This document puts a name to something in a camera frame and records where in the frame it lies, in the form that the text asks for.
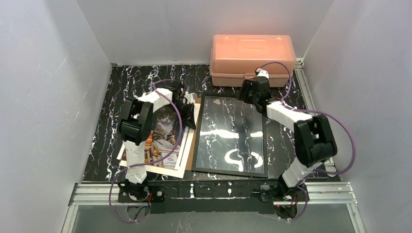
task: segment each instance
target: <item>orange plastic box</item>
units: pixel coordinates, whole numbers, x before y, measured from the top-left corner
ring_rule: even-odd
[[[255,76],[261,65],[282,62],[291,74],[296,63],[288,35],[215,35],[210,56],[210,74],[214,86],[242,86],[243,79]],[[278,64],[264,68],[269,72],[270,87],[282,87],[288,72]]]

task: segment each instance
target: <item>table surface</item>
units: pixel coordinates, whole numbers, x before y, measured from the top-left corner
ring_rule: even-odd
[[[152,92],[152,83],[162,79],[181,80],[188,92],[194,92],[199,97],[204,93],[237,94],[239,88],[215,87],[212,85],[210,65],[167,65],[167,66],[118,66],[112,69],[107,91],[104,97],[95,135],[90,148],[89,158],[84,172],[83,182],[109,182],[119,172],[119,160],[122,140],[117,133],[121,108],[127,97],[139,97],[143,93]],[[271,88],[275,97],[287,92],[287,88]],[[292,88],[286,103],[305,109],[295,73]],[[278,122],[266,120],[266,150],[268,163],[268,178],[278,178],[293,162],[294,138],[291,130]],[[315,178],[327,178],[321,173],[315,173]],[[166,175],[148,172],[148,180],[181,180]],[[183,180],[238,180],[248,177],[212,174],[207,172],[185,171]]]

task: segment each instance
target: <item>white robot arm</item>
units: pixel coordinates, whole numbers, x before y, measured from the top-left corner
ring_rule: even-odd
[[[184,95],[182,87],[180,84],[173,91],[164,88],[158,88],[157,90],[173,101],[179,109],[183,122],[189,127],[195,128],[192,104],[194,95]],[[152,130],[153,113],[168,104],[170,103],[156,92],[134,100],[126,100],[122,110],[119,132],[124,143],[129,166],[145,163],[144,145]],[[130,167],[126,173],[126,179],[132,183],[142,183],[146,176],[144,166]]]
[[[239,100],[256,106],[258,112],[294,132],[296,158],[278,179],[277,196],[293,195],[297,186],[325,160],[336,155],[337,147],[326,116],[298,112],[272,97],[269,75],[263,69],[243,81]]]

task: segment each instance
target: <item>white wall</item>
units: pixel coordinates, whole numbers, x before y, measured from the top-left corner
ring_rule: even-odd
[[[0,2],[0,226],[60,232],[110,63],[75,0]]]
[[[336,0],[304,60],[316,107],[355,137],[358,157],[344,178],[368,232],[412,228],[411,12],[410,0]],[[347,139],[337,136],[342,168]]]
[[[77,0],[110,62],[210,63],[215,34],[288,34],[303,57],[333,0]]]

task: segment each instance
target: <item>cat picture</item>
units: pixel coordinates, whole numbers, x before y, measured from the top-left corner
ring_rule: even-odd
[[[176,125],[177,114],[173,109],[162,107],[156,112],[156,120],[154,121],[153,140],[162,146],[171,149],[176,145],[174,138],[174,127]]]

